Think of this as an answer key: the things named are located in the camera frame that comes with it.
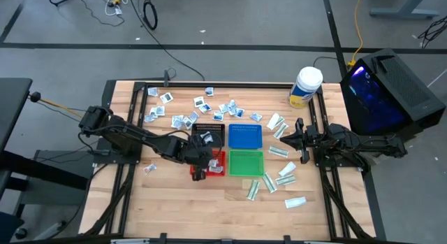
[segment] purple light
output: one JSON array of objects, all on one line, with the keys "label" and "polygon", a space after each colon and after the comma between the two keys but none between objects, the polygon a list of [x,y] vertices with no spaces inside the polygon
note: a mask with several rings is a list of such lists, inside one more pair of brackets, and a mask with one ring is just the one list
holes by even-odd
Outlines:
[{"label": "purple light", "polygon": [[365,69],[363,68],[363,66],[359,67],[352,76],[358,75],[359,73],[362,73]]}]

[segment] plastic container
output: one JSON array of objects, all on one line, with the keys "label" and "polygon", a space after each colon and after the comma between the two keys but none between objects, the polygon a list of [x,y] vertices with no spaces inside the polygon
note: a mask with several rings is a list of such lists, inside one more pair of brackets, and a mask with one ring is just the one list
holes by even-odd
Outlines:
[{"label": "plastic container", "polygon": [[243,177],[264,175],[264,154],[259,150],[230,150],[228,174]]},{"label": "plastic container", "polygon": [[322,82],[323,74],[320,69],[313,66],[304,67],[298,74],[291,93],[288,95],[288,102],[294,108],[306,107]]},{"label": "plastic container", "polygon": [[263,128],[259,124],[230,124],[228,146],[235,149],[261,149]]},{"label": "plastic container", "polygon": [[[213,156],[216,156],[217,155],[217,153],[219,152],[219,150],[213,150],[212,151],[212,154],[213,154]],[[207,169],[207,177],[212,177],[212,176],[225,176],[225,171],[226,171],[226,168],[225,168],[225,166],[226,166],[226,161],[225,161],[225,151],[221,151],[220,153],[219,153],[219,155],[217,155],[217,161],[219,162],[218,164],[217,164],[217,166],[222,166],[223,167],[223,171],[221,172],[221,173],[214,173],[214,172],[211,172],[209,169]],[[193,166],[191,166],[190,168],[189,168],[189,174],[193,174],[194,173],[194,167]]]},{"label": "plastic container", "polygon": [[[219,136],[222,141],[222,147],[225,146],[225,125],[224,124],[193,124],[191,134],[205,134],[209,131],[213,135]],[[213,141],[209,144],[210,147],[220,148],[221,142],[219,139],[213,138]]]}]

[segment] yellow cable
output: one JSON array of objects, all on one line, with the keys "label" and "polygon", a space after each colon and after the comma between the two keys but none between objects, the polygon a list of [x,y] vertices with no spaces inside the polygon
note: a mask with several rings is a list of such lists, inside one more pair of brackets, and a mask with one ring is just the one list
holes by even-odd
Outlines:
[{"label": "yellow cable", "polygon": [[350,66],[350,67],[353,67],[356,64],[356,55],[357,55],[358,51],[360,51],[360,49],[362,49],[362,47],[363,47],[362,36],[360,35],[360,30],[359,30],[358,24],[357,24],[357,9],[358,9],[359,4],[360,4],[360,0],[357,0],[356,11],[354,12],[354,23],[356,24],[357,36],[360,39],[360,47],[358,47],[356,52],[354,52],[354,54],[352,55],[352,60],[348,63],[348,66]]},{"label": "yellow cable", "polygon": [[44,98],[41,98],[41,101],[44,102],[44,103],[50,104],[51,106],[54,106],[54,107],[57,107],[57,108],[61,108],[61,109],[63,109],[63,110],[67,110],[68,112],[72,113],[73,115],[75,115],[75,116],[77,116],[77,117],[79,117],[79,118],[82,118],[81,115],[79,115],[79,114],[76,113],[75,111],[70,110],[69,108],[67,108],[67,107],[65,107],[65,106],[63,106],[63,105],[54,103],[54,102],[52,102],[52,101],[45,100]]}]

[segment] blue tray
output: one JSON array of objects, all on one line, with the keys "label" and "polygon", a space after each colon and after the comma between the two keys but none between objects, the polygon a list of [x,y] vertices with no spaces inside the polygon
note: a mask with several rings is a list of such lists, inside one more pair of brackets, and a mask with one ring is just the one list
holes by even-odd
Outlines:
[{"label": "blue tray", "polygon": [[234,149],[260,149],[263,147],[263,128],[259,124],[230,124],[228,146]]}]

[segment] desk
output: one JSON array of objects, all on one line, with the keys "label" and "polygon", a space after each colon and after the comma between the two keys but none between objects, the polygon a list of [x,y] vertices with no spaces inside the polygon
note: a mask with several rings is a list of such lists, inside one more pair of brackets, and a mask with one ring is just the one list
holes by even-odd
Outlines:
[{"label": "desk", "polygon": [[[116,115],[127,117],[131,101],[133,81],[117,81],[110,108]],[[266,124],[273,113],[279,113],[290,126],[284,135],[294,132],[294,123],[298,117],[310,124],[309,108],[294,109],[287,102],[289,89],[255,88],[214,88],[214,96],[208,97],[203,87],[159,88],[159,94],[170,92],[174,100],[165,105],[166,116],[155,122],[144,123],[143,127],[156,134],[172,131],[172,115],[189,115],[193,110],[200,114],[198,123],[219,123],[212,120],[212,112],[203,115],[193,106],[193,98],[204,96],[213,110],[218,105],[234,99],[239,107],[245,109],[242,119],[225,115],[223,123],[256,123],[250,119],[253,112],[263,115],[259,122],[263,126],[263,151],[265,171],[277,178],[289,161],[295,162],[294,174],[297,182],[279,186],[278,191],[270,194],[261,181],[255,201],[246,198],[252,178],[208,177],[193,182],[189,175],[189,166],[175,164],[164,159],[148,147],[143,147],[141,161],[136,167],[131,193],[129,213],[126,220],[125,237],[158,238],[160,233],[168,233],[169,238],[232,238],[243,240],[281,240],[290,235],[292,240],[329,240],[323,190],[318,169],[313,159],[308,164],[299,162],[300,153],[273,137],[276,131],[270,131]],[[329,122],[349,127],[342,92],[337,84],[324,84],[323,93]],[[141,94],[137,107],[141,104]],[[316,113],[319,128],[323,128],[318,102]],[[153,106],[163,105],[159,97],[147,99],[146,113]],[[138,120],[135,113],[133,123]],[[223,148],[228,152],[228,137]],[[273,145],[289,150],[289,158],[284,159],[268,153]],[[157,170],[145,175],[144,166],[156,163]],[[103,169],[91,182],[87,197],[80,233],[88,230],[101,216],[110,202],[116,166]],[[369,210],[362,175],[355,168],[339,168],[340,181],[346,207],[363,229],[375,236],[372,216]],[[307,204],[298,208],[286,209],[284,199],[305,196]],[[341,236],[341,224],[334,205],[337,233]]]}]

